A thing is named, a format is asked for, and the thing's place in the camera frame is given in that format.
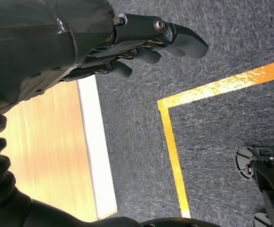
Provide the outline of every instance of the gray carpet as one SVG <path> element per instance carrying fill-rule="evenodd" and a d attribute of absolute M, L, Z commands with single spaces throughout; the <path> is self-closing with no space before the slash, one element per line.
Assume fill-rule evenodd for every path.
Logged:
<path fill-rule="evenodd" d="M 118 203 L 138 221 L 180 216 L 157 100 L 274 62 L 274 0 L 110 0 L 117 13 L 157 15 L 210 45 L 201 60 L 163 52 L 156 65 L 131 61 L 129 79 L 97 81 Z M 261 198 L 233 165 L 245 143 L 274 145 L 274 82 L 171 110 L 192 217 L 251 226 Z"/>

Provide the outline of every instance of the robotic hand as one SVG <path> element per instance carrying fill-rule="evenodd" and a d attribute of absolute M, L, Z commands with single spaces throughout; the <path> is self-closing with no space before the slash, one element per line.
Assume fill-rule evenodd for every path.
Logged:
<path fill-rule="evenodd" d="M 190 29 L 159 17 L 116 17 L 106 0 L 0 0 L 0 131 L 6 124 L 2 114 L 18 102 L 94 73 L 128 77 L 131 69 L 119 59 L 156 63 L 162 49 L 201 58 L 208 45 Z M 0 138 L 0 152 L 5 145 Z M 186 218 L 84 223 L 19 192 L 9 166 L 0 155 L 0 227 L 215 227 Z"/>

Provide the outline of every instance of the black wheel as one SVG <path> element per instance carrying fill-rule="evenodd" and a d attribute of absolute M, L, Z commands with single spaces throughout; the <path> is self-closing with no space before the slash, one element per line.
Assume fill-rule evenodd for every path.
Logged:
<path fill-rule="evenodd" d="M 253 217 L 253 227 L 272 227 L 266 213 L 259 212 Z"/>
<path fill-rule="evenodd" d="M 251 158 L 255 157 L 251 147 L 241 147 L 235 154 L 235 166 L 243 178 L 253 179 L 252 167 L 249 165 Z"/>

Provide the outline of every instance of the wooden panel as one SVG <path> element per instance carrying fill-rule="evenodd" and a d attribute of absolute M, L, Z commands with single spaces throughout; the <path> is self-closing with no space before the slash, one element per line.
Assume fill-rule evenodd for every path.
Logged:
<path fill-rule="evenodd" d="M 83 221 L 97 220 L 76 82 L 60 83 L 5 114 L 2 154 L 20 191 Z"/>

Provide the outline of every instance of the black plastic casing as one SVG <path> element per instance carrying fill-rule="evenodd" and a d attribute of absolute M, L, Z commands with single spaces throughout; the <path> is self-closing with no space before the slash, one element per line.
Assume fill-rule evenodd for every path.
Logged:
<path fill-rule="evenodd" d="M 113 17 L 106 0 L 0 0 L 0 131 L 2 114 L 43 94 L 104 42 Z M 0 152 L 5 145 L 0 138 Z M 9 166 L 0 154 L 0 227 L 91 225 L 19 192 Z"/>

